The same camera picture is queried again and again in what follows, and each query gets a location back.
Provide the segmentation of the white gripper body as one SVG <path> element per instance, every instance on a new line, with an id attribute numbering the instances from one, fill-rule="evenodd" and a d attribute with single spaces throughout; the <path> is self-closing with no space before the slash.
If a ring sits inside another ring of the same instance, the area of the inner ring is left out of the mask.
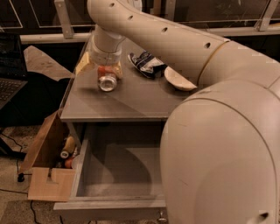
<path id="1" fill-rule="evenodd" d="M 120 61 L 125 37 L 97 25 L 90 39 L 90 59 L 100 66 L 113 66 Z"/>

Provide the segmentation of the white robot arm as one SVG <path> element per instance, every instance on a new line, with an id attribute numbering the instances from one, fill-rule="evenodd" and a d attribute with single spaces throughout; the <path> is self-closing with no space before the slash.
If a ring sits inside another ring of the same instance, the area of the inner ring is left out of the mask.
<path id="1" fill-rule="evenodd" d="M 278 224 L 278 63 L 246 46 L 155 17 L 124 0 L 87 0 L 94 61 L 116 61 L 122 35 L 198 91 L 170 114 L 160 166 L 170 224 Z"/>

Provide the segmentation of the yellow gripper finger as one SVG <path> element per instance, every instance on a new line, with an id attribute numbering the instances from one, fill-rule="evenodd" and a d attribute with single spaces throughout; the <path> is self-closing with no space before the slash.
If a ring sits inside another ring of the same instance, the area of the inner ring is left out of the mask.
<path id="1" fill-rule="evenodd" d="M 77 64 L 74 73 L 76 76 L 79 76 L 88 73 L 94 70 L 95 68 L 96 68 L 96 64 L 92 61 L 89 52 L 85 52 L 82 55 L 79 63 Z"/>
<path id="2" fill-rule="evenodd" d="M 115 72 L 116 77 L 121 80 L 123 78 L 123 70 L 121 62 L 117 62 L 112 66 L 113 71 Z"/>

